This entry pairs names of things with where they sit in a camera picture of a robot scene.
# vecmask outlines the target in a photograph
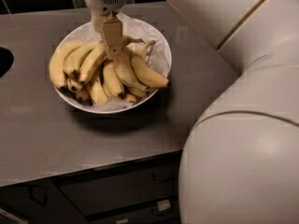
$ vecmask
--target cabinet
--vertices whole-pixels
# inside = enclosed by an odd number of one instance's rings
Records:
[[[179,160],[177,154],[69,176],[58,180],[57,187],[92,224],[179,218]]]
[[[176,153],[3,187],[0,207],[29,224],[179,224],[179,161]]]

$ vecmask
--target banana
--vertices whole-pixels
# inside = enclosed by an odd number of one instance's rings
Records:
[[[76,93],[82,89],[83,85],[78,82],[77,77],[67,77],[67,88]]]
[[[122,50],[124,52],[127,52],[128,54],[131,55],[132,51],[133,51],[133,44],[130,43],[129,45],[125,46],[124,48],[122,48]]]
[[[66,89],[66,74],[64,72],[64,61],[75,49],[82,46],[84,42],[72,40],[58,47],[50,58],[49,72],[50,80],[59,90]]]
[[[78,91],[76,94],[76,99],[79,101],[79,102],[85,102],[87,100],[90,99],[90,94],[87,92],[86,90],[86,87],[82,87],[82,89],[80,91]]]
[[[149,41],[145,45],[134,49],[131,55],[131,66],[137,79],[142,84],[155,89],[166,88],[170,85],[169,79],[150,69],[146,64],[148,48],[153,44],[154,41]]]
[[[124,95],[124,100],[133,103],[134,105],[137,103],[137,98],[130,92],[126,92]]]
[[[107,96],[103,90],[103,86],[97,71],[95,71],[91,80],[93,82],[90,81],[85,85],[86,90],[91,95],[94,103],[97,105],[102,105],[107,101]]]
[[[123,85],[147,91],[148,87],[142,85],[136,78],[130,64],[129,54],[122,52],[120,56],[114,60],[114,71]]]
[[[146,61],[146,58],[148,55],[148,49],[150,46],[152,46],[154,44],[155,44],[155,41],[150,40],[147,43],[145,43],[144,45],[136,47],[132,52],[132,56],[140,56],[142,58],[142,60]]]
[[[104,93],[106,94],[107,98],[110,98],[112,96],[111,93],[109,92],[109,90],[107,89],[107,86],[105,83],[103,83],[103,90],[104,90]]]
[[[78,80],[81,84],[86,84],[91,80],[96,68],[103,63],[106,56],[105,45],[103,42],[100,42],[94,50],[89,53],[80,67]]]
[[[76,77],[85,58],[99,43],[99,41],[93,41],[75,49],[64,62],[64,72],[69,77]]]
[[[139,88],[135,88],[135,87],[127,87],[126,89],[133,95],[140,97],[140,98],[146,97],[150,91],[150,89],[148,91],[142,91]]]
[[[113,63],[113,60],[105,60],[103,68],[104,83],[111,96],[123,98],[124,87],[114,71]]]

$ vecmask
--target sink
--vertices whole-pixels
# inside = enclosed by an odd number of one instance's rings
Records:
[[[2,77],[13,64],[14,57],[9,49],[0,47],[0,77]]]

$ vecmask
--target white ceramic bowl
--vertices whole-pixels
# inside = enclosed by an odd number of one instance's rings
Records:
[[[171,57],[171,50],[164,36],[156,28],[141,20],[128,18],[125,15],[123,15],[120,19],[123,22],[123,33],[125,35],[129,35],[133,38],[142,38],[144,41],[150,39],[156,41],[155,48],[157,48],[159,51],[163,53],[169,66],[166,69],[164,69],[164,73],[163,73],[163,75],[167,76],[171,68],[172,57]],[[83,42],[102,40],[101,36],[94,31],[93,25],[90,22],[80,26],[79,28],[71,32],[61,42],[60,45],[62,45],[66,41],[75,40],[75,39],[81,40]],[[113,113],[123,112],[135,108],[139,105],[142,105],[143,103],[147,102],[148,99],[150,99],[158,90],[150,89],[149,95],[147,97],[143,98],[137,104],[132,106],[110,105],[113,104],[113,102],[109,101],[107,104],[103,106],[103,108],[101,106],[82,104],[79,101],[77,101],[76,98],[74,98],[74,96],[69,92],[62,92],[57,89],[56,91],[58,92],[58,94],[63,100],[65,100],[67,103],[69,103],[70,105],[72,105],[77,109],[86,112],[96,113],[96,114],[113,114]]]

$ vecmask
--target gray countertop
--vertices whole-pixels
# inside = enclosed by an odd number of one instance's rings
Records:
[[[196,120],[236,80],[166,2],[128,5],[123,12],[164,34],[172,87],[136,109],[104,116],[65,103],[49,78],[51,54],[90,21],[87,8],[0,16],[0,47],[15,56],[0,78],[0,187],[180,151]]]

